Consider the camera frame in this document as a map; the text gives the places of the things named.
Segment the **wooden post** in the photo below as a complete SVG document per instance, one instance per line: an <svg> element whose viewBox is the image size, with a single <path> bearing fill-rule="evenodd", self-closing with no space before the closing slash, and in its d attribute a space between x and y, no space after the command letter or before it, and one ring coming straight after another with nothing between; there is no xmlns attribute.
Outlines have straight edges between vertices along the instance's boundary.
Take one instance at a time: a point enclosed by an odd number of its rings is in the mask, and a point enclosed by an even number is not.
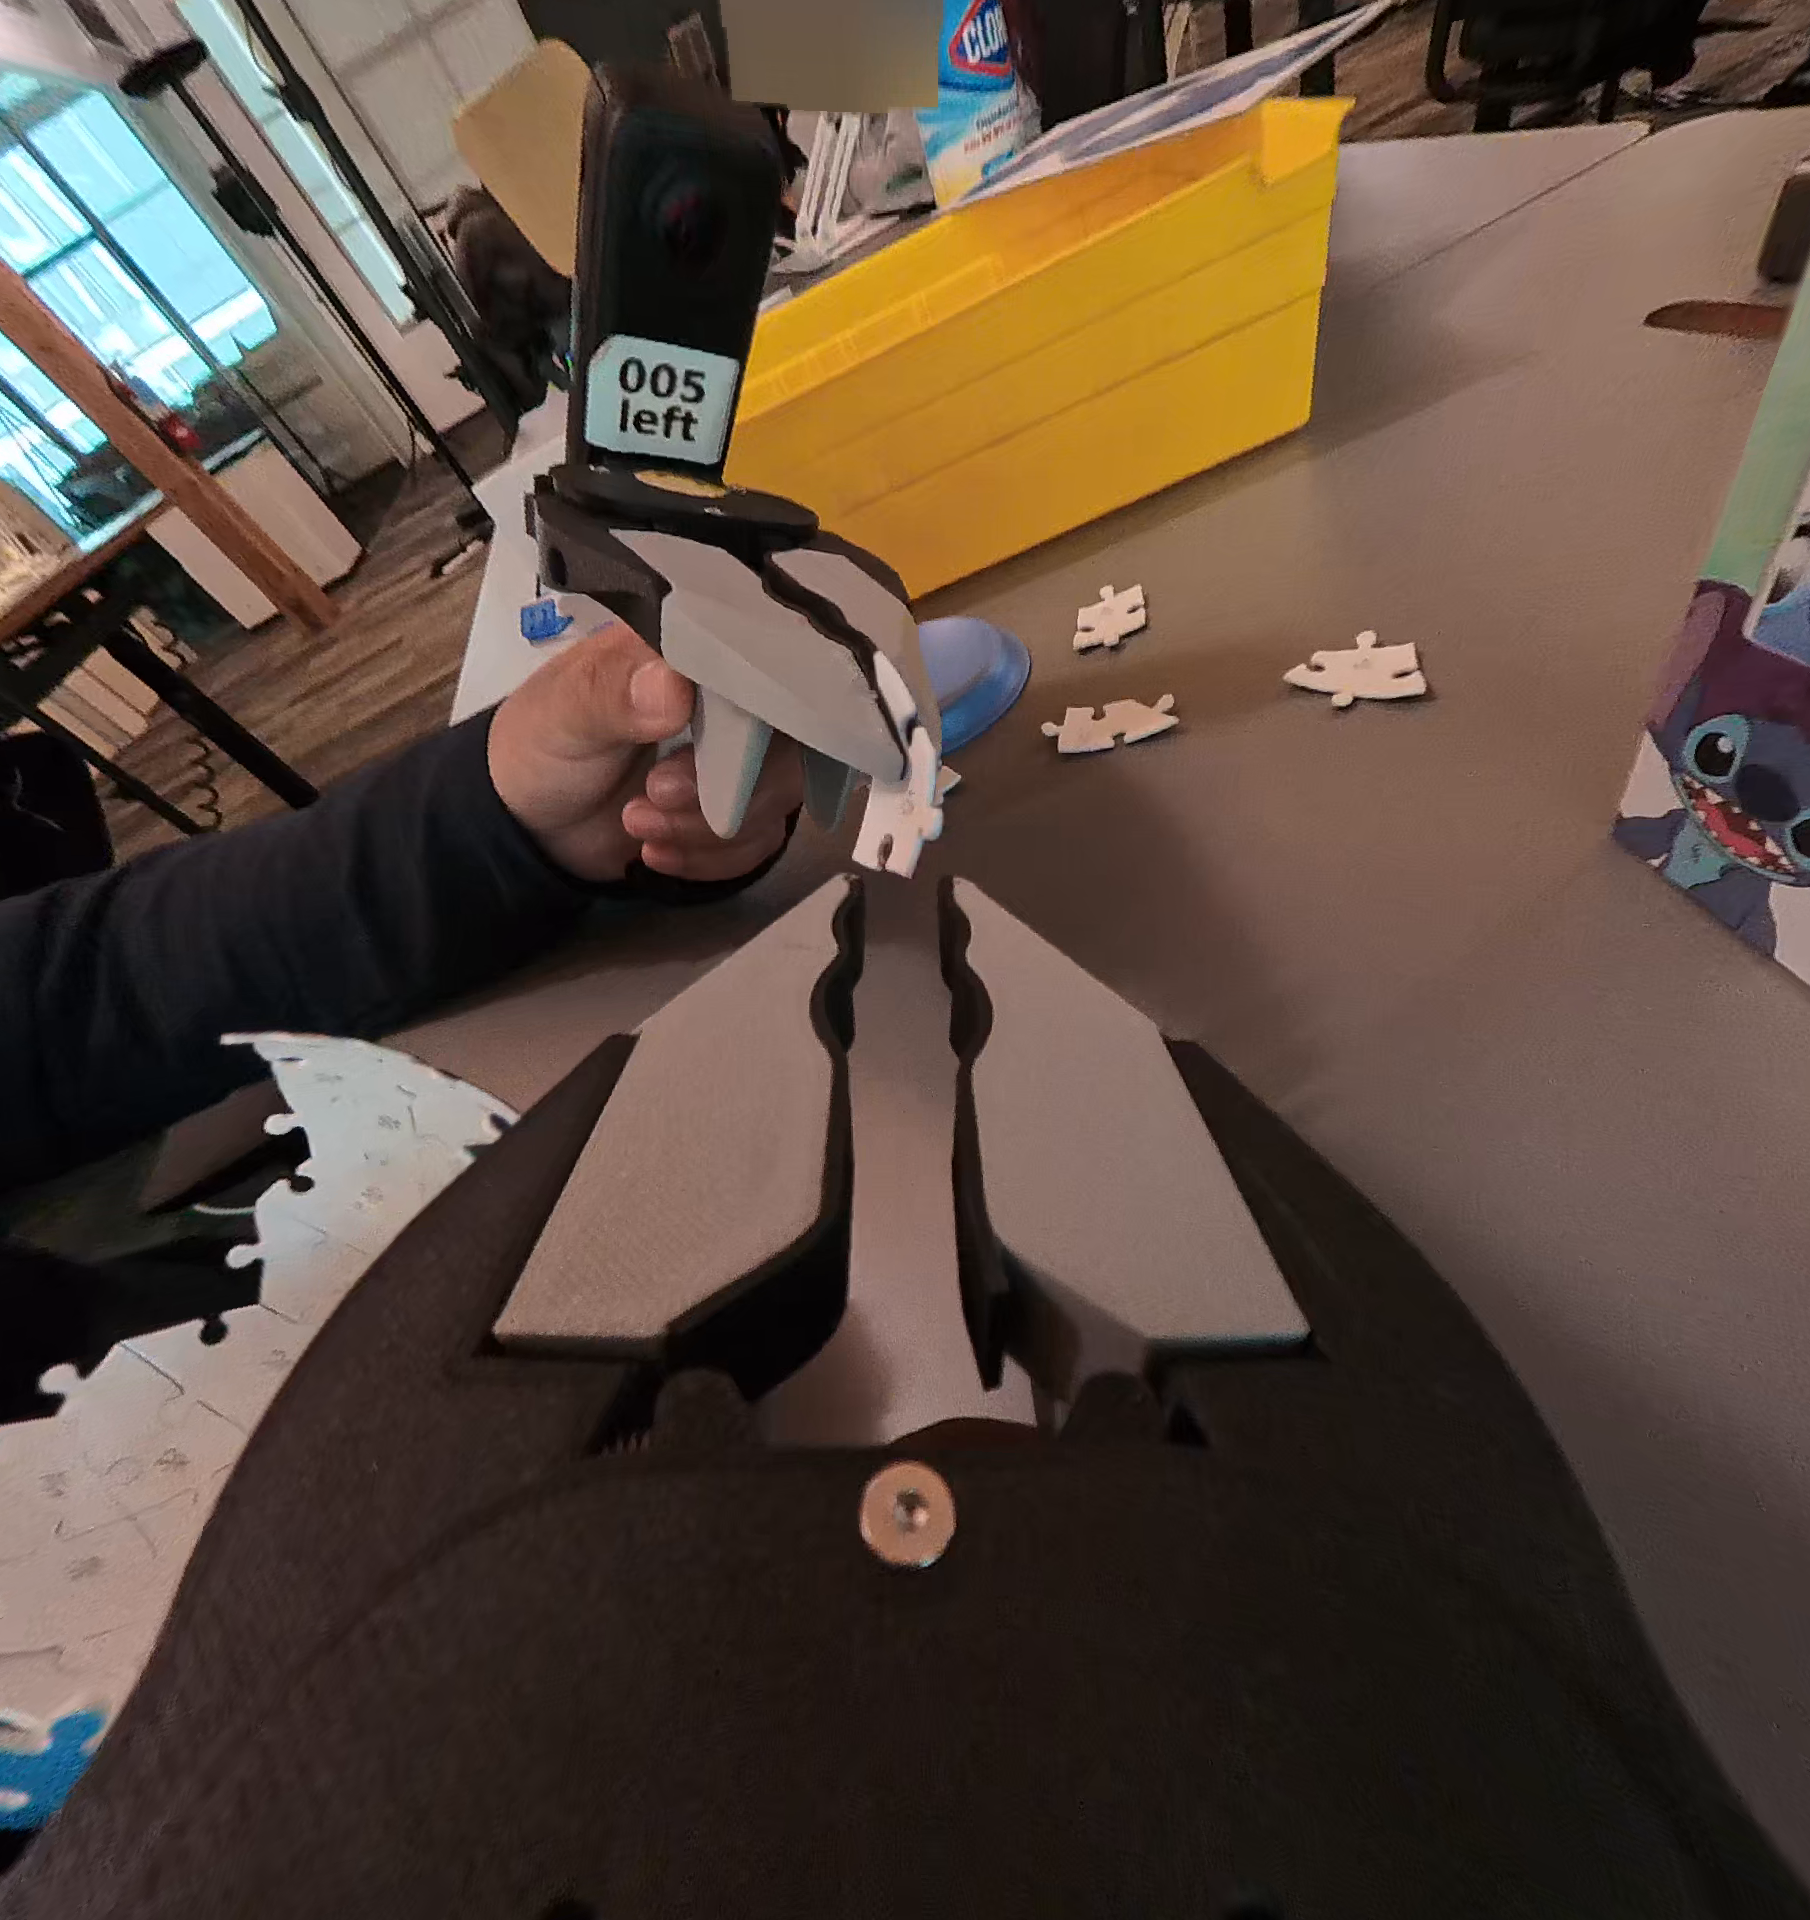
<svg viewBox="0 0 1810 1920"><path fill-rule="evenodd" d="M318 634L337 621L328 592L210 477L128 403L85 344L0 257L0 333L59 386L110 446L196 526L253 587Z"/></svg>

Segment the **tan cardboard sheet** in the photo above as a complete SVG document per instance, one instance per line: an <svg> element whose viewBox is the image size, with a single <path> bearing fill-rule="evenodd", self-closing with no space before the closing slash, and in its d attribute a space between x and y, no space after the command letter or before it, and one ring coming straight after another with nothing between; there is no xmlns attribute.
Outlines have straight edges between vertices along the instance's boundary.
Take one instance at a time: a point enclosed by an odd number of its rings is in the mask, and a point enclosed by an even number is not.
<svg viewBox="0 0 1810 1920"><path fill-rule="evenodd" d="M455 117L455 142L480 186L534 252L575 276L581 144L594 77L565 41L543 37Z"/></svg>

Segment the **person's left forearm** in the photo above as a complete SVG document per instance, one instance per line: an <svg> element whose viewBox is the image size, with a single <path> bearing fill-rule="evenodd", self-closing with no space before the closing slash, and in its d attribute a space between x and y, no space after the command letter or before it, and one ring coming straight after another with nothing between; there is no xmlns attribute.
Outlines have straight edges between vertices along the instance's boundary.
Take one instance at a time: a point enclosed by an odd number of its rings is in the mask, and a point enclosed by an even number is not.
<svg viewBox="0 0 1810 1920"><path fill-rule="evenodd" d="M569 932L478 717L318 806L0 900L0 1193L241 1081L226 1034L391 1034Z"/></svg>

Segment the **blue plastic ball stand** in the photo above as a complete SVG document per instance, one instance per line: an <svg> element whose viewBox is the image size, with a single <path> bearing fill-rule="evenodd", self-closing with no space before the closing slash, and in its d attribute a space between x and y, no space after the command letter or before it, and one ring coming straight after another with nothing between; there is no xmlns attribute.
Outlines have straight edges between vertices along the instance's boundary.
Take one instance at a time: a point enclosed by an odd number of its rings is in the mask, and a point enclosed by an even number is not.
<svg viewBox="0 0 1810 1920"><path fill-rule="evenodd" d="M1004 625L978 616L940 616L918 625L920 655L940 713L940 754L988 734L1018 702L1032 653Z"/></svg>

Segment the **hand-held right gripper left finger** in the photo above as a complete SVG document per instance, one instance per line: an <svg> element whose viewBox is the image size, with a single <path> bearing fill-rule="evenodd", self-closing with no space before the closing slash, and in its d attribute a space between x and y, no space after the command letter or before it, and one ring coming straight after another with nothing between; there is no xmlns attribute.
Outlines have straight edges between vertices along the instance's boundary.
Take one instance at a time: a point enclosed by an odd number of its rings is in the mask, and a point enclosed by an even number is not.
<svg viewBox="0 0 1810 1920"><path fill-rule="evenodd" d="M494 1326L498 1346L710 1370L759 1401L846 1306L846 1057L866 888L840 875L630 1039Z"/></svg>

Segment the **yellow plastic bin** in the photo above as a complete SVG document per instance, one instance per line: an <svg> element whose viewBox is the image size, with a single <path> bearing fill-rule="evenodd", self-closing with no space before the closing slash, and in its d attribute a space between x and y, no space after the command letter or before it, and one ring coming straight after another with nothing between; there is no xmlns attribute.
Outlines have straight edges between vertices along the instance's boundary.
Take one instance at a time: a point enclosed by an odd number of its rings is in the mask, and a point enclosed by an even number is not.
<svg viewBox="0 0 1810 1920"><path fill-rule="evenodd" d="M1348 101L956 209L755 329L725 479L920 598L1310 419Z"/></svg>

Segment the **wooden desk with black legs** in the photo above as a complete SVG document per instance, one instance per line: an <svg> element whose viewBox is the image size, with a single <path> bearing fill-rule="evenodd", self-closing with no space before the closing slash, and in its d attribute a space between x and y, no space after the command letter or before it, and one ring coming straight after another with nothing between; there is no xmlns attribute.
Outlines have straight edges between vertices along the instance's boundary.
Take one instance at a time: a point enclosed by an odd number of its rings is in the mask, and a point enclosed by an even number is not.
<svg viewBox="0 0 1810 1920"><path fill-rule="evenodd" d="M178 640L152 642L138 629L147 597L110 571L135 545L148 541L158 503L102 526L75 548L40 568L19 588L0 597L0 740L26 730L53 739L75 754L108 794L140 807L182 837L217 833L221 810L208 819L188 814L120 765L112 750L63 721L51 699L94 655L104 655L134 685L152 693L208 753L246 771L290 810L318 803L318 787L279 760L260 739L215 702L188 673L190 655Z"/></svg>

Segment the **blue and white printed sheet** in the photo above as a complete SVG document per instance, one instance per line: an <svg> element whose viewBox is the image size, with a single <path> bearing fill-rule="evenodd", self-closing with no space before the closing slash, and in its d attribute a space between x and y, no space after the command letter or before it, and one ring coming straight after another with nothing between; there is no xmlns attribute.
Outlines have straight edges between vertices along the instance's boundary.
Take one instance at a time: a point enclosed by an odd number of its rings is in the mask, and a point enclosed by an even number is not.
<svg viewBox="0 0 1810 1920"><path fill-rule="evenodd" d="M1300 81L1310 66L1331 60L1394 10L1394 3L1355 7L1261 51L1084 111L1041 131L1018 157L988 168L982 184L969 187L960 205L980 205L1015 187L1059 180L1103 159L1229 121L1272 98L1284 84Z"/></svg>

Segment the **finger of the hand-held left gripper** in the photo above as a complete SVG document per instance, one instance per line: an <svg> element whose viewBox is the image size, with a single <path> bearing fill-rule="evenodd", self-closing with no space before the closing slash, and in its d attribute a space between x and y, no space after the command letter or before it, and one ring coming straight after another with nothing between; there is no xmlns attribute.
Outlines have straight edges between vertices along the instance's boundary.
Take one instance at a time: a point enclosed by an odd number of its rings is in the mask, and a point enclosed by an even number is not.
<svg viewBox="0 0 1810 1920"><path fill-rule="evenodd" d="M870 551L843 538L813 538L775 551L774 577L832 605L878 653L893 662L915 697L918 721L940 762L940 706L900 577Z"/></svg>
<svg viewBox="0 0 1810 1920"><path fill-rule="evenodd" d="M658 640L674 669L860 773L893 783L905 771L870 662L850 644L711 543L637 532L632 552L663 580Z"/></svg>

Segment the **person's left hand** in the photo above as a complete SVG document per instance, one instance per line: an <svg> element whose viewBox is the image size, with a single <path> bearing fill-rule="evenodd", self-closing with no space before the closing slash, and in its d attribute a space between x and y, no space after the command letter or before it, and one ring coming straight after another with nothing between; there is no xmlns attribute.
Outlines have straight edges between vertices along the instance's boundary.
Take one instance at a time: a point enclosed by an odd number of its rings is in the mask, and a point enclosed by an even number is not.
<svg viewBox="0 0 1810 1920"><path fill-rule="evenodd" d="M689 887L747 885L790 842L802 801L796 749L767 749L745 821L720 835L701 807L694 753L677 740L697 686L611 618L494 710L492 787L571 877L616 887L649 873Z"/></svg>

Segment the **dark box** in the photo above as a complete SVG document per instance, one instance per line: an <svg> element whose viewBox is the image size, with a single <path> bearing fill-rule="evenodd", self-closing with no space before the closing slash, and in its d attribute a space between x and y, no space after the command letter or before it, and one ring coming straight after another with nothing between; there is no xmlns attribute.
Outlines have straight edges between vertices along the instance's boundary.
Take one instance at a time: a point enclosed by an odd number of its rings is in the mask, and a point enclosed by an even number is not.
<svg viewBox="0 0 1810 1920"><path fill-rule="evenodd" d="M1810 153L1802 157L1768 216L1757 251L1757 278L1768 286L1796 286L1810 266Z"/></svg>

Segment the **puzzle ball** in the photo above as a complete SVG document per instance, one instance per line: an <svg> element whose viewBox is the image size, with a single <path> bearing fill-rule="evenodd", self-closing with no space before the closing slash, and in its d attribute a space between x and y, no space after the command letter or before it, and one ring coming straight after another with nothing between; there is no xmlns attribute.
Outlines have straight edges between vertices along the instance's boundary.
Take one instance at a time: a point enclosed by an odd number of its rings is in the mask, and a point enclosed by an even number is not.
<svg viewBox="0 0 1810 1920"><path fill-rule="evenodd" d="M0 1428L0 1833L66 1801L154 1654L226 1484L296 1362L398 1232L518 1119L398 1050L231 1037L300 1148L228 1264L258 1285L41 1376L57 1409Z"/></svg>

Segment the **printed puzzle box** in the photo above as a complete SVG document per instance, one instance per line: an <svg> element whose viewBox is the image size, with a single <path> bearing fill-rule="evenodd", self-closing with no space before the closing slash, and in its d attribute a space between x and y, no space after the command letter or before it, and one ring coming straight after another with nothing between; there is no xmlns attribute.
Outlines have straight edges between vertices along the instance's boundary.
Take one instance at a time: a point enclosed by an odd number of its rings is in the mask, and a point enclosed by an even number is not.
<svg viewBox="0 0 1810 1920"><path fill-rule="evenodd" d="M1810 988L1810 252L1611 833Z"/></svg>

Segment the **white cabinet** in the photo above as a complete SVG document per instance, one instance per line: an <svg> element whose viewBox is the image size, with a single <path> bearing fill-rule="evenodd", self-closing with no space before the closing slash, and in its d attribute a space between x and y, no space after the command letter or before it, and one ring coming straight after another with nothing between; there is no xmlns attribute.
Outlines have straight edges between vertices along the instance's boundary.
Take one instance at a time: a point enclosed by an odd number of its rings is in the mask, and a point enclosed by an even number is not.
<svg viewBox="0 0 1810 1920"><path fill-rule="evenodd" d="M263 433L231 446L208 472L290 564L324 591L337 588L363 562L366 546ZM178 509L154 516L147 534L241 632L277 619L277 606L258 587Z"/></svg>

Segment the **black office chair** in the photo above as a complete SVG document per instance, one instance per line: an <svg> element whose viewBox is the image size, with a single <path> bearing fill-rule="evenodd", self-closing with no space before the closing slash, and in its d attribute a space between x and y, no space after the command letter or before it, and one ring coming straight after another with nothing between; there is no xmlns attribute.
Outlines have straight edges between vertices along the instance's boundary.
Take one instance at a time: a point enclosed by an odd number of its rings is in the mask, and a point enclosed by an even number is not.
<svg viewBox="0 0 1810 1920"><path fill-rule="evenodd" d="M1426 96L1470 105L1475 131L1510 131L1521 107L1597 94L1615 117L1628 76L1679 84L1696 60L1708 3L1436 3L1422 65Z"/></svg>

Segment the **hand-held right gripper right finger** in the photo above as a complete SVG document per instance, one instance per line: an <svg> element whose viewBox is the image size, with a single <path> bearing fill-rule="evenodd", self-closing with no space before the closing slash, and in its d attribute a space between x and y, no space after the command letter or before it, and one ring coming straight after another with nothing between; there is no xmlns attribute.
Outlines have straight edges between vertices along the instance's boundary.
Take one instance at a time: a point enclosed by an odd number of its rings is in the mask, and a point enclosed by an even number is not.
<svg viewBox="0 0 1810 1920"><path fill-rule="evenodd" d="M967 880L940 882L960 1299L1037 1398L1296 1353L1308 1319L1159 1025Z"/></svg>

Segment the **black light stand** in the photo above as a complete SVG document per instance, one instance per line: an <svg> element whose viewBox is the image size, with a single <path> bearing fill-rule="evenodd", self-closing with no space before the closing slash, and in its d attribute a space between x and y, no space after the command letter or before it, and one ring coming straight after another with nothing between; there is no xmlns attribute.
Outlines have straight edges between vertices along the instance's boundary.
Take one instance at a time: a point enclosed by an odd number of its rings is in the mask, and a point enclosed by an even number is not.
<svg viewBox="0 0 1810 1920"><path fill-rule="evenodd" d="M380 257L393 268L405 308L398 318L383 308L363 263L326 223L314 197L286 154L273 146L270 131L248 112L217 52L201 36L162 36L151 52L126 65L118 90L131 102L176 108L196 125L201 144L208 150L210 189L226 218L290 266L296 283L328 315L332 331L398 414L411 442L426 448L457 482L459 541L434 564L436 580L450 577L484 562L494 522L480 503L474 473L418 394L415 375L394 359L386 337L368 328L366 315L380 311L381 329L397 344L406 337L409 328L426 326L452 354L452 367L440 381L465 389L486 416L508 431L518 424L518 414L505 365L480 333L480 315L457 278L452 255L409 192L397 180L391 180L391 189L381 189L366 173L260 8L234 5L231 10L239 21L241 48L248 54L264 54L258 65L268 94L284 108L290 127L318 149L328 175L363 220Z"/></svg>

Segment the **wipes container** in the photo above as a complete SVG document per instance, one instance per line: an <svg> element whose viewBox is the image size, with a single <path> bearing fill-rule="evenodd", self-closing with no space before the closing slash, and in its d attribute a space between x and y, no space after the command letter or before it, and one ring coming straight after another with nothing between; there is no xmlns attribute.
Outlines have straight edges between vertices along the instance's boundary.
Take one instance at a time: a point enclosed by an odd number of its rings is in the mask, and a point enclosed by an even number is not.
<svg viewBox="0 0 1810 1920"><path fill-rule="evenodd" d="M1037 98L1018 73L1000 3L940 5L937 98L914 120L940 209L987 189L1037 139Z"/></svg>

